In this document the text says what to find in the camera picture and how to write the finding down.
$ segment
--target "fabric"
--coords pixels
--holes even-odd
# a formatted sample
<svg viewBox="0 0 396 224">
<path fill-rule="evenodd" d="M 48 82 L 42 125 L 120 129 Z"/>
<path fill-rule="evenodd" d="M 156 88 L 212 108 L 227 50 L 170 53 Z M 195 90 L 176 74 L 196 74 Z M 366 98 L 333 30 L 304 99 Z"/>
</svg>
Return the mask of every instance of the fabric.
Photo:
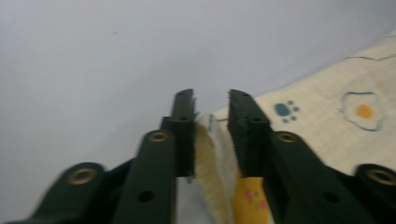
<svg viewBox="0 0 396 224">
<path fill-rule="evenodd" d="M 297 133 L 325 164 L 336 170 L 352 175 L 362 163 L 396 170 L 396 32 L 375 47 L 255 100 L 275 131 Z M 218 136 L 229 138 L 227 115 L 225 108 L 212 118 L 219 125 Z M 236 224 L 255 223 L 256 207 L 262 209 L 260 223 L 271 222 L 257 181 L 261 183 L 260 179 L 249 178 L 230 181 L 234 195 L 228 203 L 233 205 Z M 255 194 L 259 206 L 251 206 Z"/>
<path fill-rule="evenodd" d="M 236 157 L 231 138 L 222 134 L 213 118 L 201 117 L 196 128 L 195 177 L 216 223 L 233 224 Z"/>
</svg>

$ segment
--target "brass grommet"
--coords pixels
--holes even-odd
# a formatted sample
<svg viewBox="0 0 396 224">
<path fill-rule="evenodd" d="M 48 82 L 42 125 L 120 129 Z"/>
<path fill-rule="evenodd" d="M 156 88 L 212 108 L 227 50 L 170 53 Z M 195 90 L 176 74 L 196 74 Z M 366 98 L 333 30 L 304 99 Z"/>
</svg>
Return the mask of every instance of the brass grommet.
<svg viewBox="0 0 396 224">
<path fill-rule="evenodd" d="M 279 139 L 282 142 L 287 142 L 287 143 L 297 142 L 296 135 L 294 135 L 292 133 L 279 133 L 277 135 L 277 139 Z"/>
<path fill-rule="evenodd" d="M 152 142 L 163 142 L 168 138 L 168 134 L 166 133 L 153 133 L 150 137 L 149 140 Z"/>
<path fill-rule="evenodd" d="M 380 184 L 396 186 L 396 176 L 387 171 L 373 169 L 369 170 L 367 175 Z"/>
<path fill-rule="evenodd" d="M 96 178 L 97 172 L 92 168 L 81 168 L 72 173 L 67 181 L 71 185 L 86 184 Z"/>
</svg>

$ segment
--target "fried egg print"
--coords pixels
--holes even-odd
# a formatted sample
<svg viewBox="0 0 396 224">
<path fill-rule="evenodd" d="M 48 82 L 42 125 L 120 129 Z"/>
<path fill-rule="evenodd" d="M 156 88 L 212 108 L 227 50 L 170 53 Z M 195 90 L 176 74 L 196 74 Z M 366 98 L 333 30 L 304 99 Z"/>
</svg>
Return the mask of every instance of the fried egg print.
<svg viewBox="0 0 396 224">
<path fill-rule="evenodd" d="M 365 131 L 381 130 L 384 114 L 374 93 L 347 92 L 342 98 L 342 106 L 345 120 Z"/>
</svg>

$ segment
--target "paw print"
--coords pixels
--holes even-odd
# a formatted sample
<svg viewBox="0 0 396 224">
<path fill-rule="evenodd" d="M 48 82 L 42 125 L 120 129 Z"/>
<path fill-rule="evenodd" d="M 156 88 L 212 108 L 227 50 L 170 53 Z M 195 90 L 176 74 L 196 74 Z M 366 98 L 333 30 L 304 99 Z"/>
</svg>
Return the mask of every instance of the paw print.
<svg viewBox="0 0 396 224">
<path fill-rule="evenodd" d="M 285 104 L 275 105 L 274 110 L 283 118 L 284 123 L 289 123 L 291 120 L 297 120 L 295 113 L 300 111 L 300 107 L 294 105 L 293 101 L 287 101 Z"/>
</svg>

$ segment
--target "screw hole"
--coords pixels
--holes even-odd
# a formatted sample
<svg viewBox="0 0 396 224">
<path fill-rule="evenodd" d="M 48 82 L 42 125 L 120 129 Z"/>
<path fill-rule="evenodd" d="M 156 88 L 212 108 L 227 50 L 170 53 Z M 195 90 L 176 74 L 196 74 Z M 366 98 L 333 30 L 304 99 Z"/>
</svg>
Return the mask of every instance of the screw hole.
<svg viewBox="0 0 396 224">
<path fill-rule="evenodd" d="M 68 182 L 71 185 L 82 185 L 90 182 L 96 178 L 96 171 L 92 168 L 82 168 L 76 170 L 68 177 Z"/>
<path fill-rule="evenodd" d="M 297 137 L 291 133 L 280 133 L 277 138 L 282 142 L 294 143 L 297 142 Z"/>
<path fill-rule="evenodd" d="M 373 169 L 369 170 L 367 175 L 380 184 L 396 186 L 396 176 L 389 172 Z"/>
<path fill-rule="evenodd" d="M 154 133 L 151 135 L 150 140 L 153 142 L 162 142 L 165 141 L 166 138 L 168 138 L 166 133 Z"/>
<path fill-rule="evenodd" d="M 141 203 L 148 203 L 154 198 L 154 193 L 150 190 L 143 191 L 137 196 L 137 200 Z"/>
<path fill-rule="evenodd" d="M 328 203 L 339 203 L 340 202 L 340 198 L 332 192 L 324 192 L 322 196 L 323 196 L 323 199 Z"/>
</svg>

